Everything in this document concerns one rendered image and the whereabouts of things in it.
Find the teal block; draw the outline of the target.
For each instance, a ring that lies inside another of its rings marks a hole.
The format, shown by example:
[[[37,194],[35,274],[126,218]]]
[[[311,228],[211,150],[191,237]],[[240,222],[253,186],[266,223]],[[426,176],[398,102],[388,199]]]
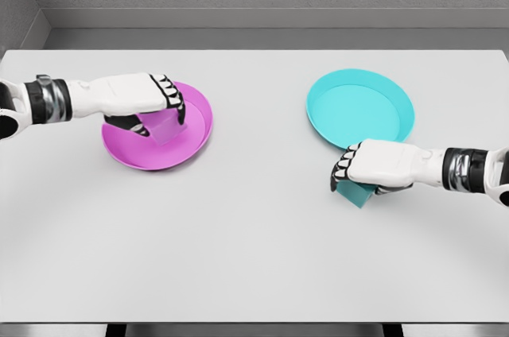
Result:
[[[376,185],[342,180],[337,184],[336,191],[358,208],[362,208],[375,193],[376,188]]]

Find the pink block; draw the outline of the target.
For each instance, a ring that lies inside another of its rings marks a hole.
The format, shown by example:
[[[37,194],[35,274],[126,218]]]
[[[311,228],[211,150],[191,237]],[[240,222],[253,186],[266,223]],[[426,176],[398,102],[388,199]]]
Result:
[[[138,114],[142,124],[158,145],[164,145],[187,129],[178,122],[177,109],[160,110],[153,113]]]

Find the teal plate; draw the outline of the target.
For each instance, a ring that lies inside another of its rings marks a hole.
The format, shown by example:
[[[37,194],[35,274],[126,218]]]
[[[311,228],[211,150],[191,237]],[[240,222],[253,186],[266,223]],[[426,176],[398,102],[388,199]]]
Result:
[[[393,80],[363,69],[341,69],[309,89],[306,113],[315,131],[346,149],[368,138],[405,141],[413,131],[414,106]]]

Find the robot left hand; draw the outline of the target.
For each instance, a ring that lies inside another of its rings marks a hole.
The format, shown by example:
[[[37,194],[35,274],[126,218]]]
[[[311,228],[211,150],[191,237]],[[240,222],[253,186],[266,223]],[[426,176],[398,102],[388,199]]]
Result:
[[[100,111],[107,124],[142,137],[150,132],[140,114],[175,110],[179,126],[185,124],[186,105],[177,85],[164,74],[147,72],[94,79],[90,87],[99,90]]]

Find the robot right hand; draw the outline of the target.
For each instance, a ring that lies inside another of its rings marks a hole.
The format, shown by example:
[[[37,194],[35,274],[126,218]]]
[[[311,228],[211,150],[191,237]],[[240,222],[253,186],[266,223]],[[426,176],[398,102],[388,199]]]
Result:
[[[347,147],[334,164],[330,189],[334,192],[339,182],[349,180],[374,185],[378,193],[401,191],[413,186],[414,169],[430,156],[415,145],[367,139]]]

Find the pink plate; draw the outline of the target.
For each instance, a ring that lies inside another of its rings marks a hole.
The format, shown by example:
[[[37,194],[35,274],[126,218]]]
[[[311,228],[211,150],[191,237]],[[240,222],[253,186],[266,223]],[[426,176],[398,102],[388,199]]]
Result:
[[[161,170],[177,166],[200,151],[212,132],[212,106],[196,88],[179,82],[176,86],[185,99],[184,125],[178,124],[174,109],[139,116],[150,132],[148,137],[103,124],[104,147],[116,161],[134,169]]]

